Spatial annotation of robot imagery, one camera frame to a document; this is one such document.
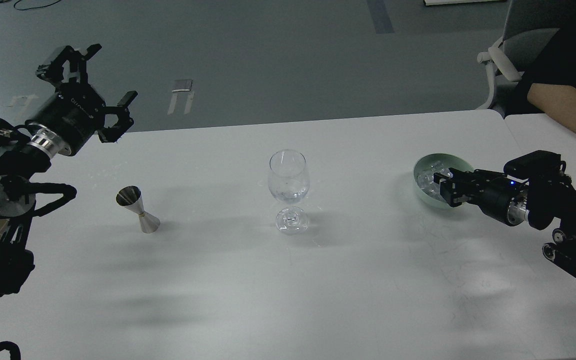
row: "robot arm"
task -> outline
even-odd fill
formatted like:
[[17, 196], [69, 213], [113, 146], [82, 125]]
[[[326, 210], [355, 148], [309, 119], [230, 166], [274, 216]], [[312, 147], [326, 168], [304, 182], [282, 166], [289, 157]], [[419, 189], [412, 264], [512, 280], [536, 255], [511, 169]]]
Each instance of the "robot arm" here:
[[483, 214], [508, 226], [528, 221], [537, 230], [560, 219], [546, 259], [576, 278], [576, 190], [558, 153], [538, 150], [509, 161], [503, 173], [450, 168], [452, 177], [434, 174], [441, 197], [451, 207], [477, 205]]
[[[101, 142], [115, 142], [134, 123], [128, 105], [136, 91], [128, 91], [117, 106], [109, 107], [88, 83], [87, 61], [100, 49], [94, 44], [84, 54], [71, 46], [55, 50], [36, 71], [55, 88], [54, 94], [25, 125], [14, 127], [0, 119], [0, 149], [7, 149], [0, 155], [0, 219], [9, 219], [0, 239], [0, 297], [19, 292], [35, 268], [32, 252], [25, 249], [32, 218], [53, 212], [77, 193], [68, 184], [30, 182], [32, 175], [45, 173], [57, 154], [76, 155], [95, 132]], [[64, 82], [66, 62], [69, 73]], [[115, 125], [105, 127], [106, 115], [117, 116]], [[61, 197], [35, 209], [37, 194]]]

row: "gray chair back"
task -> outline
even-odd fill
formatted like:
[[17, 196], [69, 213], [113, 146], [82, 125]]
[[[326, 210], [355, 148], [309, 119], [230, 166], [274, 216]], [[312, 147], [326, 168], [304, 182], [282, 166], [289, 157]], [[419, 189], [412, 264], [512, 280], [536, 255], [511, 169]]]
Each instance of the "gray chair back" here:
[[525, 71], [575, 13], [576, 0], [512, 0], [505, 18], [502, 51], [517, 71]]

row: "gray floor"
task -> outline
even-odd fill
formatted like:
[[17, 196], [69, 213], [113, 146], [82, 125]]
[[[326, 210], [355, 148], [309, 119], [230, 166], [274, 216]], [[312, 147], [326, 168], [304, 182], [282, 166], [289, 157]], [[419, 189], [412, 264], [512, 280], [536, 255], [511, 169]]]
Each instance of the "gray floor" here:
[[[64, 0], [17, 11], [7, 2], [0, 117], [21, 123], [51, 95], [34, 73], [55, 48], [94, 43], [103, 49], [89, 81], [108, 104], [139, 92], [131, 131], [475, 109], [487, 96], [476, 57], [501, 36], [508, 5]], [[193, 80], [194, 99], [179, 93], [169, 114], [179, 79]]]

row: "cable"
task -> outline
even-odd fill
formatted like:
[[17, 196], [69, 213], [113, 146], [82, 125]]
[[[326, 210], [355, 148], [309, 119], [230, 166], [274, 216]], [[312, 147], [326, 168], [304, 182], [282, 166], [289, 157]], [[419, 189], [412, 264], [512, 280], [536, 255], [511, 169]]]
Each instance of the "cable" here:
[[55, 4], [59, 3], [59, 2], [61, 2], [61, 0], [57, 0], [57, 1], [55, 1], [55, 2], [51, 2], [51, 3], [48, 4], [48, 5], [35, 6], [35, 7], [26, 7], [26, 8], [24, 8], [24, 9], [20, 9], [19, 7], [17, 7], [17, 4], [19, 4], [19, 3], [21, 3], [21, 2], [23, 2], [23, 0], [16, 0], [16, 1], [14, 2], [14, 4], [12, 4], [12, 7], [14, 7], [15, 9], [17, 9], [17, 10], [19, 10], [19, 11], [24, 12], [24, 11], [26, 11], [26, 10], [47, 8], [47, 7], [50, 7], [50, 6], [52, 6], [52, 5], [55, 5]]

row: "person's arm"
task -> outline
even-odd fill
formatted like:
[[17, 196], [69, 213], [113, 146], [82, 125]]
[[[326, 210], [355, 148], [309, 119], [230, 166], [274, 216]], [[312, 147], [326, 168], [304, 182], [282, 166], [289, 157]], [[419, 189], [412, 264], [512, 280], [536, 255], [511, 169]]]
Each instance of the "person's arm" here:
[[527, 99], [554, 121], [576, 133], [576, 88], [534, 83]]

